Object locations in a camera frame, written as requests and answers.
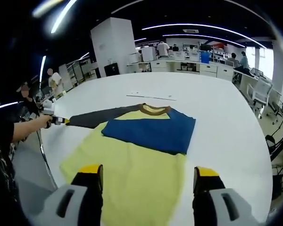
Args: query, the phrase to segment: window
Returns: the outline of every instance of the window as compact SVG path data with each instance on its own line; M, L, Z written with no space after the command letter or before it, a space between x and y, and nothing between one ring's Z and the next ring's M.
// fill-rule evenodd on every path
M256 52L255 47L246 47L245 53L246 53L247 60L249 62L250 69L255 67L255 59L256 59L255 52Z
M273 49L260 48L259 70L262 71L266 77L273 79L273 72L274 72Z

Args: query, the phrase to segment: blue container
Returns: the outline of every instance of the blue container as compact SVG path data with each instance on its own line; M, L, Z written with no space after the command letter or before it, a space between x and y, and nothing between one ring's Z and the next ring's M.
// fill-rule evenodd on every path
M209 52L201 52L201 62L209 64Z

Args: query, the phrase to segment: dark gray sleeve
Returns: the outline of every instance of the dark gray sleeve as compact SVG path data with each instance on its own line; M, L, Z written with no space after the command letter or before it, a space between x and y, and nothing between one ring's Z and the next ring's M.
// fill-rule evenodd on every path
M68 126L79 126L94 129L99 124L106 122L111 119L115 119L128 112L135 112L140 109L141 105L133 105L128 107L112 108L97 112L90 112L85 114L79 114L72 116L69 119Z

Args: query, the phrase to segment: yellow t-shirt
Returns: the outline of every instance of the yellow t-shirt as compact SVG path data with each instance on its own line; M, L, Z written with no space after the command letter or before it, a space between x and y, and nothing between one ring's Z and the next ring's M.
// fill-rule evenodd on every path
M117 119L168 118L166 113L154 116L136 111ZM71 183L84 165L102 164L101 221L106 226L166 225L182 190L185 156L170 155L104 137L101 131L106 124L95 128L61 163L66 181Z

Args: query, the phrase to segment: black ceiling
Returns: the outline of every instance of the black ceiling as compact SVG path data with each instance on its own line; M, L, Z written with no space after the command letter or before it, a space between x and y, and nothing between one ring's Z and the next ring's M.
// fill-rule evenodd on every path
M39 74L44 55L47 56L44 68L57 68L86 52L90 52L92 56L90 30L111 16L131 20L135 39L158 40L163 34L183 33L182 29L185 28L198 29L199 34L232 41L241 39L238 35L218 29L193 26L142 31L144 27L169 23L208 24L249 37L274 38L265 21L226 0L144 0L111 15L111 12L132 1L77 0L54 34L50 33L51 28L67 0L39 19L32 18L31 12L42 2L40 0L16 0L9 3L9 6L3 6L5 14L0 17L0 57L7 60L0 63L0 72L3 73L2 69L5 69L3 74L11 83L9 89ZM263 15L253 1L243 1L242 4Z

